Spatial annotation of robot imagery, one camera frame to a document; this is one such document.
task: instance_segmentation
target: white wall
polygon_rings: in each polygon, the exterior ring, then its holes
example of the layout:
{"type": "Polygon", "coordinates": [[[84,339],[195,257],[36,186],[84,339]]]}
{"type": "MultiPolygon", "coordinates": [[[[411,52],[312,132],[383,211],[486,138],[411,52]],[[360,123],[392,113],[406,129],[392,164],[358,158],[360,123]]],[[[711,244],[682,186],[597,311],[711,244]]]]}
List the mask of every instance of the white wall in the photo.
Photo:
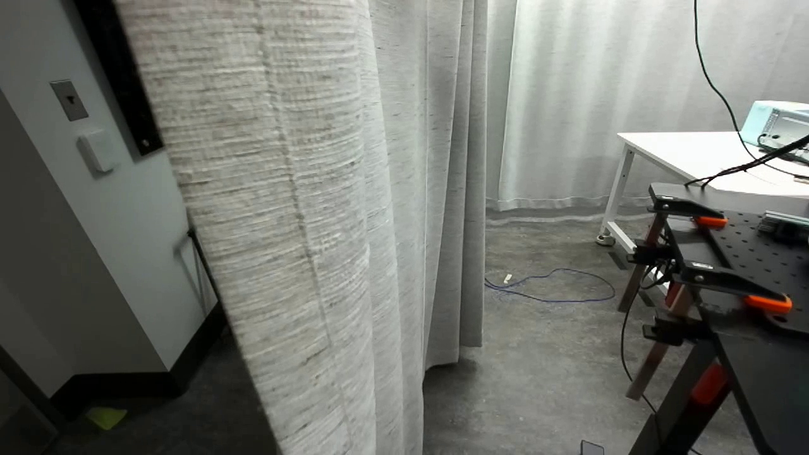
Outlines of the white wall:
{"type": "Polygon", "coordinates": [[[20,364],[20,369],[51,397],[66,383],[73,369],[51,343],[20,301],[0,281],[0,345],[20,364]]]}
{"type": "Polygon", "coordinates": [[[205,303],[186,272],[195,268],[177,254],[186,220],[167,157],[132,158],[63,1],[3,1],[0,60],[0,89],[162,364],[172,365],[205,319],[205,303]],[[67,121],[51,81],[73,81],[89,119],[67,121]],[[95,178],[85,169],[75,148],[85,132],[109,134],[123,161],[113,175],[95,178]]]}
{"type": "Polygon", "coordinates": [[[165,372],[0,90],[3,345],[43,391],[70,374],[165,372]]]}
{"type": "MultiPolygon", "coordinates": [[[[740,121],[755,99],[809,101],[805,1],[700,5],[711,73],[740,121]]],[[[491,9],[491,106],[506,106],[491,110],[492,129],[502,123],[488,175],[494,207],[598,207],[616,132],[731,129],[698,67],[690,0],[491,0],[491,9]]],[[[670,176],[640,169],[630,200],[646,201],[649,178],[670,176]]]]}

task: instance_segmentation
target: light switch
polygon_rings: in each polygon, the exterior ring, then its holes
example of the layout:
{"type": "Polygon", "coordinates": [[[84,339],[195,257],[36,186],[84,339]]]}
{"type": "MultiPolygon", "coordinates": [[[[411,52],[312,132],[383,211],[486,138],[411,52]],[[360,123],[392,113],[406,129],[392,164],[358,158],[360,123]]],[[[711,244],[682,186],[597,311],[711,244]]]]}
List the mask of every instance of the light switch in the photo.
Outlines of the light switch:
{"type": "Polygon", "coordinates": [[[120,157],[109,144],[109,134],[106,132],[80,134],[77,135],[77,152],[80,152],[85,166],[94,175],[111,175],[120,164],[120,157]]]}

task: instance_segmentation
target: white table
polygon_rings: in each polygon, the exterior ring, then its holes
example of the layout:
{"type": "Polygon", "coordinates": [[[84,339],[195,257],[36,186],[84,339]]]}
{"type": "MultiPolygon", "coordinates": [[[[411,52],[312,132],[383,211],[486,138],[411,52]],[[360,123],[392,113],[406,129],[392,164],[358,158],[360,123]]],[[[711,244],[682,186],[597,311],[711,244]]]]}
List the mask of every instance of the white table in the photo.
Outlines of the white table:
{"type": "MultiPolygon", "coordinates": [[[[632,172],[633,154],[682,176],[682,182],[750,161],[733,132],[621,132],[616,135],[623,140],[623,154],[611,182],[597,242],[616,242],[623,252],[633,249],[633,239],[616,225],[613,214],[620,209],[620,200],[632,172]]],[[[774,158],[770,164],[794,175],[809,175],[809,166],[794,161],[774,158]]],[[[799,196],[809,201],[809,182],[799,182],[791,175],[780,175],[767,166],[755,166],[749,172],[719,176],[711,182],[711,186],[719,191],[799,196]]]]}

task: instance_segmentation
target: curtain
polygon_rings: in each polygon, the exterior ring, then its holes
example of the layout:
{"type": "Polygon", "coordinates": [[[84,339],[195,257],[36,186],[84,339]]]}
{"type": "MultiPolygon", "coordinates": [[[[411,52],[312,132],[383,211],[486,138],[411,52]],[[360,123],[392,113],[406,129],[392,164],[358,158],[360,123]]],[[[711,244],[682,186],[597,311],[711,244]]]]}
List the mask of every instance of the curtain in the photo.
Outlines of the curtain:
{"type": "MultiPolygon", "coordinates": [[[[700,1],[700,41],[738,121],[755,99],[809,101],[809,6],[794,0],[700,1]]],[[[693,46],[690,0],[498,0],[488,15],[488,205],[597,209],[616,132],[731,129],[693,46]]],[[[646,205],[636,166],[630,205],[646,205]]]]}
{"type": "Polygon", "coordinates": [[[115,0],[283,453],[419,453],[481,343],[486,1],[115,0]]]}

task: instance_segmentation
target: baseboard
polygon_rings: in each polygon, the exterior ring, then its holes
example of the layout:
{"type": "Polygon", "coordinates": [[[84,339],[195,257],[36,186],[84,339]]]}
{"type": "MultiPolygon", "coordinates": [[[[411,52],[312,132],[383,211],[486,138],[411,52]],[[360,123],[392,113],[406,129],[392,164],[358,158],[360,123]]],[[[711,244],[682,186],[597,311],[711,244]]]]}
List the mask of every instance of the baseboard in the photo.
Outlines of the baseboard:
{"type": "Polygon", "coordinates": [[[226,316],[218,303],[168,372],[75,374],[51,397],[51,405],[61,413],[75,417],[89,406],[91,399],[177,397],[186,388],[190,378],[224,327],[226,316]]]}

